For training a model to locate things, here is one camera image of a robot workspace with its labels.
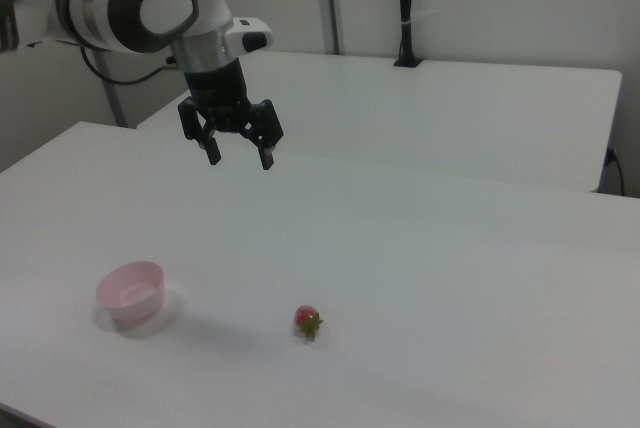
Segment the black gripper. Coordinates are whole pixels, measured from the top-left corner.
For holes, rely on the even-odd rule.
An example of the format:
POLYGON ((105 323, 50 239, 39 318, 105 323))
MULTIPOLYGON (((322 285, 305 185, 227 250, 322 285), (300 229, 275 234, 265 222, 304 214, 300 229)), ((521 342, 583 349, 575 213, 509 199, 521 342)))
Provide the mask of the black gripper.
POLYGON ((284 136, 271 100, 251 104, 239 59, 214 71, 184 74, 191 97, 178 105, 178 113, 187 140, 196 141, 206 152, 211 165, 221 160, 214 137, 215 129, 239 133, 257 149, 262 168, 268 171, 274 164, 273 151, 284 136), (206 120, 200 123, 198 108, 204 108, 206 120))

